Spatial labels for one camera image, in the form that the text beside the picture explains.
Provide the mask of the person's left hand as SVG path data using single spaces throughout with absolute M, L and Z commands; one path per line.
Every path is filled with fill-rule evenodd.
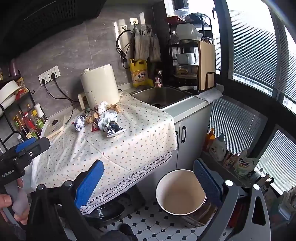
M 21 178 L 1 186 L 1 194 L 8 195 L 11 198 L 11 204 L 4 207 L 3 212 L 11 224 L 21 228 L 23 228 L 23 224 L 15 219 L 15 215 L 21 217 L 26 214 L 29 208 L 28 196 L 22 187 L 23 181 Z

